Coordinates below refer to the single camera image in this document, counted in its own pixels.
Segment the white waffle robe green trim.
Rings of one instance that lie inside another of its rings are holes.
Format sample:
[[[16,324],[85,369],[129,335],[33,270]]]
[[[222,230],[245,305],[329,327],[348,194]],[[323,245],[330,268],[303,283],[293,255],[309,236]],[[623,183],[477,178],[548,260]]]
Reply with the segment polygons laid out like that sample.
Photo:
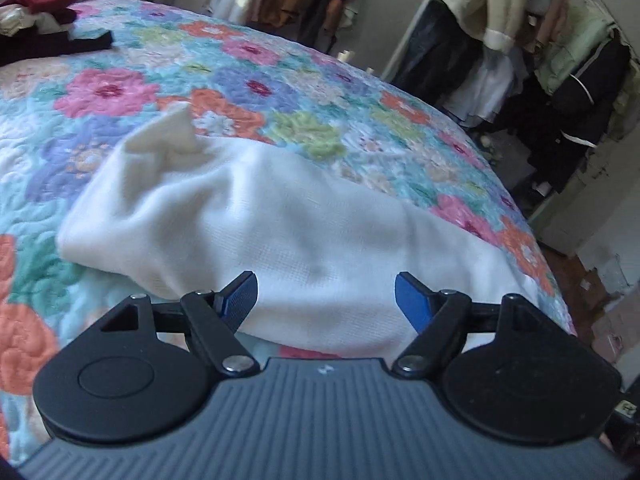
[[[570,324],[564,304],[498,247],[283,148],[199,136],[185,102],[116,145],[56,244],[65,260],[164,299],[253,272],[244,333],[344,358],[391,360],[413,338],[394,299],[405,271],[481,302],[519,292]]]

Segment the dark clothes pile on bed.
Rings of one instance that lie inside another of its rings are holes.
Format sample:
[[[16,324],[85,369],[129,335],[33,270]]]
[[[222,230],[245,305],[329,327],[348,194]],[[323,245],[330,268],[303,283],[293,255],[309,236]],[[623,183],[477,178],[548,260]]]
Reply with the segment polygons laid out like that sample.
[[[75,38],[78,0],[3,0],[1,3],[1,66],[33,58],[54,58],[111,49],[111,32]]]

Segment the black jacket white piping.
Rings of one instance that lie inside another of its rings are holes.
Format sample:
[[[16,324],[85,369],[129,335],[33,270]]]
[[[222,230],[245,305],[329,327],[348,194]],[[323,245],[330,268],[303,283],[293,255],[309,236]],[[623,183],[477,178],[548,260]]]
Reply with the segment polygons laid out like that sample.
[[[594,150],[614,112],[614,102],[630,72],[631,52],[617,32],[590,53],[550,96],[541,86],[520,116],[516,136],[529,149],[528,163],[539,180],[562,192]]]

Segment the floral quilted bedspread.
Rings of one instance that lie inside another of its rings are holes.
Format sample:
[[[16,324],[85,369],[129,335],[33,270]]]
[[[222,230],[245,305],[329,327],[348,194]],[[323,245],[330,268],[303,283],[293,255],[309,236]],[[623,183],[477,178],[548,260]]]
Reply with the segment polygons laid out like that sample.
[[[74,33],[110,50],[1,71],[1,454],[47,440],[32,402],[46,359],[134,289],[58,256],[73,202],[133,128],[187,102],[201,134],[287,148],[336,176],[434,212],[497,246],[573,325],[514,200],[450,119],[389,84],[294,42],[139,0],[76,6]]]

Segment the light green folded garment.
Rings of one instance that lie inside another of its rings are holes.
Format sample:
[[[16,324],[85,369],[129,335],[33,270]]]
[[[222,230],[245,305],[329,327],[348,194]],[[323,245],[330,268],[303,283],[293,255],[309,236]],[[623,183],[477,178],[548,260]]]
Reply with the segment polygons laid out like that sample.
[[[544,49],[536,69],[542,90],[551,96],[605,40],[613,24],[612,16],[592,0],[570,0],[563,28],[558,38]]]

